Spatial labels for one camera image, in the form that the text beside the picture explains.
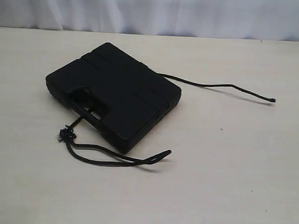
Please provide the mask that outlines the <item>black plastic carry case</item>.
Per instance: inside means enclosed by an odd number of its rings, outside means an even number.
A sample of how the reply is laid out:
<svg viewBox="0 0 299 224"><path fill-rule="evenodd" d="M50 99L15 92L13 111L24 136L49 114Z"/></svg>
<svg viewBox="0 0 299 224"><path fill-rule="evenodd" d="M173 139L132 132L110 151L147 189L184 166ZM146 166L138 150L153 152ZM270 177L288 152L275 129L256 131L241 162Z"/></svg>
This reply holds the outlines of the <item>black plastic carry case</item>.
<svg viewBox="0 0 299 224"><path fill-rule="evenodd" d="M49 92L121 153L132 149L180 101L179 86L111 43L46 76Z"/></svg>

